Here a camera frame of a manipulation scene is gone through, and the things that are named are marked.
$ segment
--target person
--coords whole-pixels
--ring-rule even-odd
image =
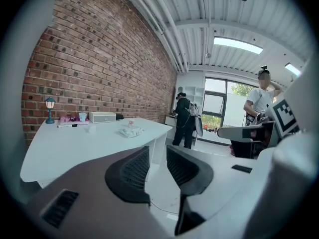
[[[189,109],[190,101],[183,92],[180,92],[176,99],[178,100],[177,106],[176,109],[172,111],[173,115],[177,114],[176,133],[173,145],[179,146],[185,135],[184,148],[191,149],[195,118],[191,116],[187,110]]]
[[[266,69],[262,69],[258,72],[258,82],[259,87],[251,90],[247,97],[247,101],[244,105],[244,111],[253,117],[253,121],[247,120],[246,125],[255,125],[257,122],[257,115],[261,111],[265,111],[269,104],[272,104],[273,98],[281,93],[281,88],[279,85],[270,82],[270,72]],[[267,88],[272,85],[275,89],[268,91]],[[250,143],[242,143],[231,140],[231,145],[229,146],[230,153],[236,157],[250,157],[242,156],[242,153],[249,153],[251,149]]]
[[[262,69],[258,72],[259,87],[254,88],[248,95],[244,105],[244,111],[256,118],[261,112],[265,111],[269,104],[272,104],[274,97],[281,93],[281,88],[276,83],[270,82],[270,72]],[[275,89],[268,91],[267,88],[272,85]],[[256,124],[257,119],[250,122],[250,125]]]

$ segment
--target ceiling pipe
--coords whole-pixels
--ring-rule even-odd
[[[169,42],[171,43],[172,50],[175,53],[175,57],[177,58],[177,61],[180,65],[180,70],[182,73],[185,73],[183,66],[182,66],[182,61],[180,58],[180,52],[178,51],[178,48],[176,47],[175,41],[172,38],[170,31],[168,30],[167,25],[165,24],[157,6],[153,3],[152,0],[143,0],[143,1],[145,1],[145,4],[148,4],[148,6],[152,10],[152,12],[155,14],[155,17],[159,20],[161,26],[163,27],[163,33],[167,36]]]
[[[209,34],[210,34],[210,23],[211,23],[211,18],[210,18],[210,0],[208,0],[208,38],[207,38],[207,48],[206,48],[206,52],[207,52],[207,58],[210,57],[209,53],[208,53],[208,46],[209,46]]]
[[[173,60],[174,60],[174,62],[175,62],[176,71],[177,71],[177,72],[182,72],[182,69],[179,67],[178,62],[176,61],[175,55],[173,54],[173,51],[171,50],[171,47],[170,47],[170,45],[169,45],[169,43],[168,43],[168,41],[167,41],[167,39],[166,39],[166,37],[165,37],[165,35],[164,35],[162,29],[161,29],[161,27],[159,26],[158,22],[157,22],[156,19],[154,18],[152,12],[151,12],[150,9],[147,7],[147,5],[144,3],[143,0],[138,0],[138,1],[140,2],[140,4],[142,5],[143,9],[146,11],[146,13],[148,14],[148,16],[151,18],[151,20],[152,20],[153,23],[155,24],[157,30],[159,31],[159,33],[161,34],[161,36],[162,36],[162,38],[163,38],[165,44],[167,45],[168,51],[170,52],[170,54],[171,54],[171,56],[172,56],[172,58],[173,58]]]
[[[168,18],[168,21],[169,21],[170,25],[172,26],[173,33],[175,35],[175,38],[177,40],[177,44],[179,46],[179,50],[181,51],[181,56],[183,58],[184,69],[185,69],[186,72],[188,72],[188,62],[187,62],[187,59],[186,59],[186,56],[185,56],[184,46],[183,46],[183,43],[182,43],[182,41],[180,39],[179,33],[177,31],[177,28],[175,26],[175,22],[174,22],[173,18],[171,17],[170,12],[169,12],[164,0],[157,0],[157,1],[160,4],[162,10],[164,11],[166,17]]]
[[[205,10],[205,1],[198,0],[201,18],[206,18],[206,10]],[[205,65],[205,51],[206,51],[206,27],[201,28],[201,36],[202,36],[202,57],[201,63]]]

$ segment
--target curved white desk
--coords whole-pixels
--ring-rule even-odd
[[[134,120],[134,126],[144,131],[133,138],[125,138],[119,133],[120,128],[128,125],[129,119],[63,128],[57,127],[57,120],[54,124],[43,122],[24,158],[21,179],[37,181],[45,187],[82,162],[145,145],[150,146],[148,177],[152,176],[160,166],[166,134],[171,126],[142,118]],[[89,132],[91,126],[96,127],[96,132]]]

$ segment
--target cable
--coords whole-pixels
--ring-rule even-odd
[[[177,126],[177,123],[176,123],[176,127],[184,128],[184,127],[186,126],[186,123],[187,123],[187,122],[188,122],[188,120],[189,120],[189,117],[190,117],[190,114],[188,115],[188,118],[187,118],[187,120],[186,120],[186,122],[185,122],[184,126]]]
[[[160,210],[162,210],[162,211],[164,211],[164,212],[178,214],[178,213],[175,213],[175,212],[170,212],[170,211],[163,210],[162,208],[160,208],[160,207],[158,207],[156,204],[154,204],[152,201],[151,201],[151,203],[152,203],[155,207],[159,208]]]

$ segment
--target cup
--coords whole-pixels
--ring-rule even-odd
[[[129,119],[129,126],[133,126],[134,125],[134,119]]]
[[[79,119],[80,119],[80,121],[85,121],[86,120],[86,113],[79,113]]]

